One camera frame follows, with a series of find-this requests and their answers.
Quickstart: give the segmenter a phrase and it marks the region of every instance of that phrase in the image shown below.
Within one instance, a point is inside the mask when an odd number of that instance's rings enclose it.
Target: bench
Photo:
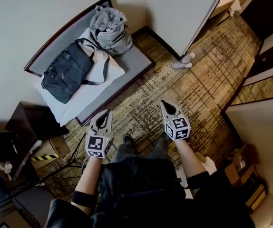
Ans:
[[[112,3],[111,0],[100,0],[78,14],[38,50],[24,67],[24,70],[41,77],[57,55],[73,43],[89,27],[91,18],[95,14],[96,6],[112,7]],[[114,80],[111,85],[76,117],[76,120],[81,125],[88,123],[95,114],[101,111],[108,103],[155,65],[135,45],[122,55],[114,57],[114,59],[125,71],[125,74]]]

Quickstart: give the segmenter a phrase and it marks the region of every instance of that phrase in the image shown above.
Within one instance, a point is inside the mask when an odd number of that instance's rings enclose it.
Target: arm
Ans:
[[[92,215],[92,205],[84,203],[84,199],[94,199],[98,190],[98,178],[103,159],[90,157],[90,160],[82,174],[73,194],[71,204],[80,208],[88,216]]]
[[[189,144],[184,139],[176,140],[175,143],[182,161],[186,178],[193,177],[206,171]],[[191,190],[192,195],[195,196],[198,190],[199,189]]]

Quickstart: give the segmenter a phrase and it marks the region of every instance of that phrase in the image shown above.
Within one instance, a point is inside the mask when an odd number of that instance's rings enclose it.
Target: forearm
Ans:
[[[96,195],[98,189],[98,178],[103,159],[90,157],[89,162],[75,188],[75,191],[82,192],[91,196]],[[78,200],[72,200],[72,204],[80,208],[87,215],[92,214],[92,207],[77,204]]]
[[[181,158],[186,178],[193,177],[206,171],[203,165],[196,157],[192,148],[184,139],[176,140],[175,143]],[[192,195],[194,196],[198,190],[199,189],[191,190]]]

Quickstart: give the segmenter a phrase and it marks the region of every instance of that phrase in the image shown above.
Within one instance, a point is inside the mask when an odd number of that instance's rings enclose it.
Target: carpet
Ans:
[[[196,53],[191,70],[174,70],[174,56],[147,33],[139,35],[135,44],[156,66],[109,105],[113,111],[114,140],[103,163],[112,160],[125,133],[135,139],[141,155],[152,151],[155,139],[163,131],[159,103],[165,99],[177,103],[189,118],[192,126],[189,142],[193,150],[209,156],[218,166],[236,147],[220,110],[249,72],[260,41],[240,16],[230,18],[191,46],[189,51]],[[70,133],[65,138],[73,150],[87,127],[80,127],[72,120],[67,128]],[[83,141],[79,162],[86,156],[84,148]],[[169,155],[177,167],[180,158],[174,143],[169,146]],[[43,177],[60,168],[69,156],[42,167],[38,175]],[[68,168],[45,184],[55,197],[70,200],[79,177],[80,169]]]

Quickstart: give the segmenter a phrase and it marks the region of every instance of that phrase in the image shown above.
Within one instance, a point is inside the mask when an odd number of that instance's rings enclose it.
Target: black duffel bag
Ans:
[[[91,56],[83,51],[79,46],[79,42],[88,41],[93,46],[87,45],[93,49]],[[66,104],[81,85],[100,85],[107,79],[109,55],[104,65],[103,76],[104,81],[101,83],[85,80],[87,74],[94,65],[94,45],[87,39],[78,39],[65,50],[63,50],[50,64],[48,69],[44,72],[44,78],[41,86],[48,90],[51,95],[58,101]]]

